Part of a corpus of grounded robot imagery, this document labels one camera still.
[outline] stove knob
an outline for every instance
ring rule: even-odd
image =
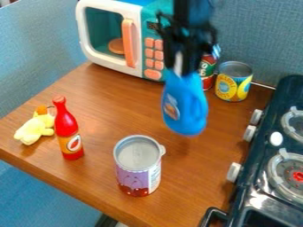
[[[245,141],[247,141],[248,143],[252,141],[253,139],[253,135],[256,132],[257,127],[253,126],[253,125],[249,125],[246,128],[246,131],[243,135],[243,139]]]
[[[242,166],[238,163],[232,162],[229,167],[229,172],[226,175],[226,179],[230,181],[231,183],[235,183],[237,180],[237,176],[240,173]]]
[[[279,145],[281,145],[282,142],[283,142],[283,136],[282,136],[282,134],[280,132],[278,132],[278,131],[273,132],[270,135],[269,142],[273,146],[279,146]]]
[[[253,111],[253,114],[252,114],[252,118],[251,118],[251,120],[250,120],[250,123],[251,123],[252,125],[257,125],[257,124],[260,122],[260,118],[261,118],[262,114],[263,114],[263,111],[258,110],[258,109],[255,109],[255,110]]]

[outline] yellow toy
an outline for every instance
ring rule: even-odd
[[[15,135],[15,139],[20,140],[24,145],[32,145],[41,136],[54,135],[54,117],[47,112],[46,106],[39,106],[35,109],[34,117],[28,120]]]

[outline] hot sauce bottle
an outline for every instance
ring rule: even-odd
[[[84,154],[82,139],[76,119],[66,110],[66,98],[58,95],[52,103],[57,108],[55,132],[63,157],[67,160],[79,159]]]

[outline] black stove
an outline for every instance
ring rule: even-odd
[[[200,226],[303,227],[303,76],[283,78],[264,111],[255,110],[244,134],[251,143],[243,165],[232,163],[236,184],[229,212],[210,207]]]

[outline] can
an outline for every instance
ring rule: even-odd
[[[215,94],[226,101],[242,101],[247,97],[252,78],[253,70],[245,63],[238,61],[224,62],[219,66]]]
[[[119,188],[143,197],[153,193],[161,179],[161,157],[166,149],[151,137],[125,137],[113,149]]]
[[[214,84],[214,68],[217,61],[212,54],[205,54],[200,62],[198,73],[203,83],[203,90],[209,90]]]

